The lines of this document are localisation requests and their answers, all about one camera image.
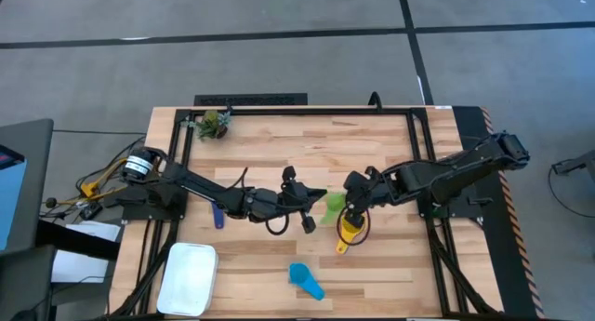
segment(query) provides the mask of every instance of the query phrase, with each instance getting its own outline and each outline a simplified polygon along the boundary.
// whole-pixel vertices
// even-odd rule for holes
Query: white paper
[[[66,228],[80,233],[115,241],[120,227],[95,221],[83,221],[79,224],[67,224]],[[69,251],[58,250],[52,269],[52,283],[77,283],[88,276],[85,283],[102,283],[108,267],[108,261]]]

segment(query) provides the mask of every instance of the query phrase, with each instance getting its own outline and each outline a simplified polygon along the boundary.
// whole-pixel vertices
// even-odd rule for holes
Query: yellow object
[[[347,222],[345,220],[345,218],[342,218],[341,219],[341,236],[343,236],[343,239],[347,242],[352,242],[353,239],[355,238],[355,236],[357,236],[358,234],[360,234],[361,232],[364,231],[365,220],[366,220],[366,217],[364,217],[364,224],[362,224],[362,228],[357,228],[357,227],[354,227],[351,223]],[[342,255],[345,252],[347,252],[348,247],[349,246],[347,244],[345,244],[345,242],[341,241],[341,239],[339,238],[337,247],[335,248],[335,251]]]
[[[108,176],[111,176],[112,173],[125,162],[126,158],[121,158],[117,162],[113,163],[108,169],[106,169],[105,172],[103,172],[103,174],[101,175],[101,177],[97,178],[96,181],[82,184],[81,191],[83,191],[83,197],[85,197],[87,200],[95,200],[92,199],[92,197],[97,195],[97,192],[99,191],[99,184],[101,183],[101,181],[108,178]]]

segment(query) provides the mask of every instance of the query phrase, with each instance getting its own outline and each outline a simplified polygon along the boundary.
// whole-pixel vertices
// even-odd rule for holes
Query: wooden tabletop
[[[145,145],[167,150],[175,111],[153,109]],[[460,151],[452,110],[428,107],[428,116],[437,156]],[[421,126],[416,129],[425,153]],[[180,135],[178,155],[185,137]],[[229,185],[249,167],[246,185],[278,191],[283,168],[293,165],[298,181],[341,192],[353,170],[364,172],[370,165],[382,169],[412,158],[407,124],[399,115],[233,116],[222,140],[192,142],[189,169]],[[324,211],[321,201],[311,215],[318,222]],[[301,220],[292,216],[287,232],[273,236],[263,224],[226,218],[225,228],[216,230],[210,204],[190,195],[178,241],[211,245],[219,256],[213,300],[201,317],[441,315],[426,228],[416,203],[375,207],[370,213],[368,240],[338,255],[334,225],[318,224],[314,233],[304,234]],[[501,310],[483,231],[468,219],[451,219],[451,224],[461,270],[485,300]],[[110,293],[113,309],[136,285],[144,229],[145,221],[134,221],[124,231]],[[144,252],[146,260],[148,248]],[[322,301],[289,284],[288,266],[297,261],[308,264],[319,280],[326,293]],[[452,279],[447,270],[444,275],[455,310]],[[153,282],[150,311],[155,311],[160,279],[158,274]]]

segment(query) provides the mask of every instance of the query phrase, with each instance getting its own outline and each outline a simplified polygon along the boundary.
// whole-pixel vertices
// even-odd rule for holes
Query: white sticker
[[[130,163],[126,163],[126,165],[125,165],[124,167],[125,167],[125,168],[130,168],[130,169],[133,169],[133,170],[135,170],[135,171],[137,171],[137,172],[140,172],[140,173],[141,173],[141,174],[143,174],[143,175],[146,175],[146,174],[147,174],[147,172],[149,172],[149,170],[148,170],[147,168],[145,168],[145,167],[142,167],[142,166],[140,166],[140,165],[138,165],[138,164],[135,164],[135,163],[132,163],[132,162],[130,162]]]
[[[147,169],[152,169],[152,164],[142,158],[138,158],[136,156],[129,156],[126,160],[130,163],[138,164],[138,165],[145,167]]]

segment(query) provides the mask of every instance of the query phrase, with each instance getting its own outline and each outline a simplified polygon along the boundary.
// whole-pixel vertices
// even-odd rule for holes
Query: blue plastic cup
[[[304,263],[293,263],[289,265],[289,281],[291,284],[297,285],[310,293],[316,300],[322,300],[324,298],[323,289],[318,285],[310,269]]]

